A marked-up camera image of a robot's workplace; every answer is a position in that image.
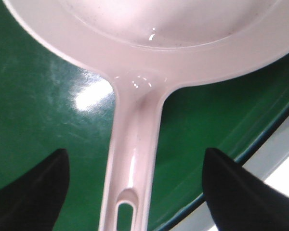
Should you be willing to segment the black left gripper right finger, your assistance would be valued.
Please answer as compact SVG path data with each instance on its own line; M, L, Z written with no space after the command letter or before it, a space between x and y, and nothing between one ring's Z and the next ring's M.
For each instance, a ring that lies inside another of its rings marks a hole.
M205 152L202 188L220 231L289 231L289 197L217 148Z

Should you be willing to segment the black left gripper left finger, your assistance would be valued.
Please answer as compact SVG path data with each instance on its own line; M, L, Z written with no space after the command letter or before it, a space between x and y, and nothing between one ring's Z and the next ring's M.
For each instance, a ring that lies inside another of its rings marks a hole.
M58 149L0 189L0 231L51 231L65 201L69 157Z

